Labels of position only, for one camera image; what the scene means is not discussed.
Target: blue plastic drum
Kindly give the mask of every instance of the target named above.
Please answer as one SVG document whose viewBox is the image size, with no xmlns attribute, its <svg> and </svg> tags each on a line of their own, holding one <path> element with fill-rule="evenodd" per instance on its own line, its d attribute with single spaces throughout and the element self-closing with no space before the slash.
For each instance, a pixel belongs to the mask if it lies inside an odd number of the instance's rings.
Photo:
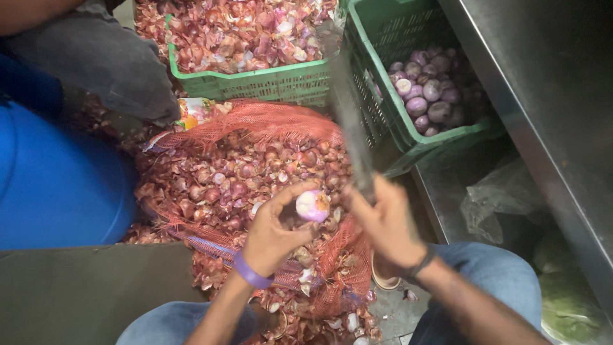
<svg viewBox="0 0 613 345">
<path fill-rule="evenodd" d="M 0 101 L 0 249 L 118 242 L 137 175 L 110 147 Z"/>
</svg>

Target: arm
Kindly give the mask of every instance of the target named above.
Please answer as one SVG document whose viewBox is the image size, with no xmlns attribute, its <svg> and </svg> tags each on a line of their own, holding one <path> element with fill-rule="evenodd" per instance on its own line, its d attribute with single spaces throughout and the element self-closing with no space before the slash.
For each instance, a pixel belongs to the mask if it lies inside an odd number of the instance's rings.
<svg viewBox="0 0 613 345">
<path fill-rule="evenodd" d="M 279 215 L 283 207 L 295 197 L 318 187 L 315 182 L 291 185 L 257 210 L 243 248 L 245 263 L 257 274 L 262 277 L 270 276 L 294 249 L 315 238 L 316 227 L 313 223 L 307 223 L 298 230 L 288 231 L 287 226 L 279 220 Z M 184 345 L 227 344 L 232 339 L 238 319 L 253 291 L 254 287 L 237 272 L 230 272 L 206 316 Z"/>
<path fill-rule="evenodd" d="M 398 265 L 398 275 L 418 266 L 427 247 L 419 239 L 403 188 L 375 177 L 377 204 L 371 207 L 354 188 L 344 191 L 351 213 L 375 249 Z M 446 308 L 459 330 L 476 345 L 549 344 L 520 315 L 435 258 L 415 277 Z"/>
<path fill-rule="evenodd" d="M 18 34 L 80 6 L 85 0 L 2 0 L 0 36 Z"/>
</svg>

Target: person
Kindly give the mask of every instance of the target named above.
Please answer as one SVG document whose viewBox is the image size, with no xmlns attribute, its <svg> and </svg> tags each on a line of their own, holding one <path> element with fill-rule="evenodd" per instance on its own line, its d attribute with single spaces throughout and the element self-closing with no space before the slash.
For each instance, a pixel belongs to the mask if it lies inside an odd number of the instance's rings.
<svg viewBox="0 0 613 345">
<path fill-rule="evenodd" d="M 179 118 L 158 47 L 110 11 L 123 0 L 2 0 L 0 53 L 98 95 L 114 116 Z"/>
<path fill-rule="evenodd" d="M 314 182 L 291 185 L 259 208 L 242 250 L 259 278 L 269 277 L 295 248 L 315 238 L 314 227 L 288 231 L 279 215 L 295 197 L 318 187 Z M 539 332 L 541 293 L 528 263 L 480 243 L 424 244 L 404 189 L 381 176 L 375 177 L 374 207 L 353 187 L 343 194 L 378 253 L 432 294 L 410 344 L 549 344 Z M 237 345 L 267 323 L 273 328 L 271 314 L 247 304 L 253 278 L 238 271 L 236 264 L 213 302 L 164 304 L 130 324 L 117 345 Z"/>
</svg>

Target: green plastic crate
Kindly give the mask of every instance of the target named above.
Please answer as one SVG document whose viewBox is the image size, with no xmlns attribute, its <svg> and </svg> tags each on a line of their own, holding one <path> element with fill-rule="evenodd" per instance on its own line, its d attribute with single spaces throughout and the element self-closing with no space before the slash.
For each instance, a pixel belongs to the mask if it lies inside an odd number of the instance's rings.
<svg viewBox="0 0 613 345">
<path fill-rule="evenodd" d="M 169 43 L 168 51 L 170 71 L 190 97 L 217 101 L 256 98 L 318 107 L 326 104 L 330 79 L 327 59 L 236 74 L 211 71 L 184 74 L 175 62 L 175 45 Z"/>
<path fill-rule="evenodd" d="M 348 4 L 341 49 L 349 52 L 349 65 L 361 93 L 362 124 L 375 168 L 390 177 L 408 172 L 426 155 L 440 154 L 452 146 L 469 147 L 504 133 L 495 117 L 429 138 L 417 132 L 387 76 L 387 67 L 408 60 L 413 50 L 430 44 L 460 47 L 437 0 L 353 0 Z"/>
</svg>

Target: jeans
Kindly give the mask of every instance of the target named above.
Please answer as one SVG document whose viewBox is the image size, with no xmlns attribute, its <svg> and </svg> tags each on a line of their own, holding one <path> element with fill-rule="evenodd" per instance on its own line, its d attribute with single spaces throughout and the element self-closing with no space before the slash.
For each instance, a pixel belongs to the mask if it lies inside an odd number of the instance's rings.
<svg viewBox="0 0 613 345">
<path fill-rule="evenodd" d="M 449 266 L 540 330 L 541 289 L 526 261 L 507 250 L 475 242 L 432 246 Z M 209 303 L 166 303 L 136 319 L 119 337 L 117 345 L 179 345 L 202 320 L 208 307 Z M 255 313 L 246 307 L 230 344 L 238 345 L 249 339 L 256 327 Z M 465 339 L 444 308 L 430 302 L 409 345 L 463 343 Z"/>
<path fill-rule="evenodd" d="M 104 0 L 87 0 L 0 43 L 16 60 L 95 93 L 112 110 L 160 122 L 179 118 L 158 46 L 121 27 Z"/>
</svg>

